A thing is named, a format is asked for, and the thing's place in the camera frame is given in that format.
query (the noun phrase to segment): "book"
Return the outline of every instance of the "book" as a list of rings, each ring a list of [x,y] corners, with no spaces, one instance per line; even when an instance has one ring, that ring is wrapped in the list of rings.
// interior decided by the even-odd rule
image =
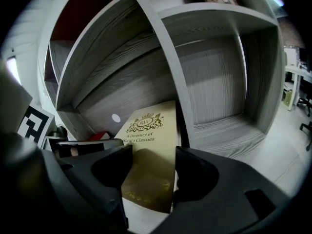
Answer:
[[[133,165],[122,197],[145,208],[170,213],[175,183],[176,102],[135,111],[115,138],[133,146]]]

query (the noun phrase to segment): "computer monitor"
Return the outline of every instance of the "computer monitor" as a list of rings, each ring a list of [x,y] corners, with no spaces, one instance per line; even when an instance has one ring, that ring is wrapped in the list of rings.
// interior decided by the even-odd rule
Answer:
[[[308,72],[310,72],[311,71],[310,59],[308,57],[308,53],[306,49],[303,49],[303,48],[299,49],[299,59],[301,63],[305,64]]]

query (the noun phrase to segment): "office chair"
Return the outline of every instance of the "office chair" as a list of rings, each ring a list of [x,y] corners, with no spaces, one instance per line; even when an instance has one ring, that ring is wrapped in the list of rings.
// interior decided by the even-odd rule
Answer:
[[[312,133],[312,122],[310,121],[310,123],[307,125],[307,124],[301,124],[300,126],[300,130],[302,131],[302,128],[305,127],[306,129],[310,130],[310,132]],[[306,150],[310,150],[310,147],[311,147],[311,143],[312,143],[312,138],[310,140],[310,143],[307,145],[306,147]]]
[[[312,108],[312,105],[310,103],[310,99],[312,99],[312,85],[311,83],[305,81],[305,80],[301,80],[301,84],[300,84],[300,90],[305,93],[307,95],[306,98],[299,98],[299,101],[297,103],[297,106],[299,106],[299,104],[304,104],[308,107],[309,113],[308,113],[308,117],[310,117],[310,109]]]

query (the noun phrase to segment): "small white dot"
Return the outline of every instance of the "small white dot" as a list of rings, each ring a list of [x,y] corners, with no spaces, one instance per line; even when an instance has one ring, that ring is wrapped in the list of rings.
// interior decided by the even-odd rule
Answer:
[[[120,122],[120,117],[116,114],[112,114],[112,119],[114,122]]]

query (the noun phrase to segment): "desk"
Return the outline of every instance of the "desk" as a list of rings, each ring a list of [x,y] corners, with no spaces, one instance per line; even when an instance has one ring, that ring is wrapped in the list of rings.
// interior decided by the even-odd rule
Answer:
[[[312,83],[312,73],[311,72],[308,73],[306,70],[300,69],[297,66],[286,66],[285,70],[286,70],[286,72],[291,72],[291,73],[295,74],[294,83],[293,83],[292,98],[291,98],[291,102],[289,103],[289,106],[288,106],[288,111],[291,111],[292,107],[293,107],[294,99],[296,98],[296,101],[298,99],[301,77],[303,77],[304,80]]]

